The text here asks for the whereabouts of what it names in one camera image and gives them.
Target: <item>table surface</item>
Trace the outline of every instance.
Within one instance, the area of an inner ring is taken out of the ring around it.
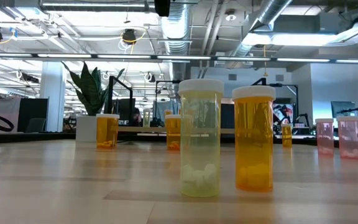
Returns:
[[[122,142],[0,144],[0,223],[357,223],[358,161],[313,146],[274,147],[274,190],[234,186],[234,145],[221,148],[218,197],[178,192],[179,152]]]

